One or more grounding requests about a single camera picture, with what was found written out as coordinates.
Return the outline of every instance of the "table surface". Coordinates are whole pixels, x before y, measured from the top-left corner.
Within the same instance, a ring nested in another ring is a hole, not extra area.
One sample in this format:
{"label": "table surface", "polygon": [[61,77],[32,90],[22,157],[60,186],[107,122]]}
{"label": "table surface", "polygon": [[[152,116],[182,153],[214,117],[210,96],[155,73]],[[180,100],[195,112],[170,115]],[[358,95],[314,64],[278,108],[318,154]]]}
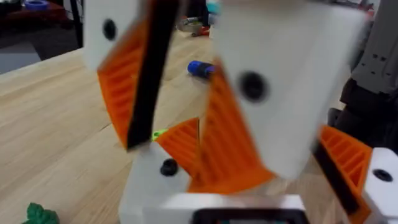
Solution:
{"label": "table surface", "polygon": [[[174,35],[154,129],[203,116],[207,85],[186,67],[212,58],[210,39]],[[81,50],[0,75],[0,111],[1,223],[23,222],[29,202],[55,210],[61,223],[118,223],[134,154],[121,148]],[[312,159],[299,179],[275,180],[264,193],[300,194],[312,223],[340,220]]]}

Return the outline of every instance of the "screw hole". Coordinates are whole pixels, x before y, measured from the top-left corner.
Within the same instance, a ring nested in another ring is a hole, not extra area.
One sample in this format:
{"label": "screw hole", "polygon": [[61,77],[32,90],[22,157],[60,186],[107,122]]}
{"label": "screw hole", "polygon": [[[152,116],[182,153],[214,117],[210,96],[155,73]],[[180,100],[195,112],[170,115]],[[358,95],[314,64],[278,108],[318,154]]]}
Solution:
{"label": "screw hole", "polygon": [[256,72],[244,72],[240,79],[240,89],[247,100],[261,102],[268,94],[266,81]]}
{"label": "screw hole", "polygon": [[178,171],[178,164],[174,159],[166,159],[160,167],[160,173],[166,177],[174,176]]}
{"label": "screw hole", "polygon": [[118,32],[118,29],[116,28],[116,24],[113,22],[113,20],[111,20],[111,19],[105,20],[104,26],[103,26],[104,36],[108,40],[114,40],[116,38],[117,32]]}
{"label": "screw hole", "polygon": [[392,176],[385,170],[382,169],[374,169],[373,175],[375,175],[378,179],[385,181],[385,182],[392,182]]}

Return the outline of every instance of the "green object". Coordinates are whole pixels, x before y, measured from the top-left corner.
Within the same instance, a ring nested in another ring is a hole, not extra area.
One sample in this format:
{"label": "green object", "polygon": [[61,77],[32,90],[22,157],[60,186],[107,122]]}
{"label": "green object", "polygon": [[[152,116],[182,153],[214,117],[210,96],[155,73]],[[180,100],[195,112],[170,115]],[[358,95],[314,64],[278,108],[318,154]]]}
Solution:
{"label": "green object", "polygon": [[31,202],[27,207],[27,221],[23,224],[59,224],[60,219],[55,211],[44,209],[43,206]]}
{"label": "green object", "polygon": [[157,139],[157,137],[159,137],[161,134],[165,133],[167,130],[168,129],[161,129],[161,130],[155,131],[152,134],[152,141],[155,141]]}

